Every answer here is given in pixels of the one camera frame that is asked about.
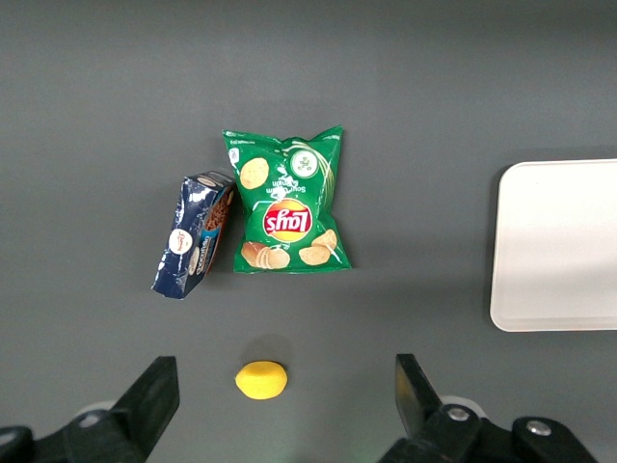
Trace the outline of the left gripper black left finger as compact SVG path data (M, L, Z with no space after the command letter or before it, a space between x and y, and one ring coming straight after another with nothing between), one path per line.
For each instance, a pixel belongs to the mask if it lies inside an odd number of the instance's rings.
M111 408L128 442L148 458L179 406L174 356L157 357Z

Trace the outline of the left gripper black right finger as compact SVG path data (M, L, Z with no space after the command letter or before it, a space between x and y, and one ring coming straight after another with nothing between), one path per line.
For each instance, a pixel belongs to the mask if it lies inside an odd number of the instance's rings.
M413 354L395 359L395 403L407 437L396 448L475 448L482 421L468 407L446 405Z

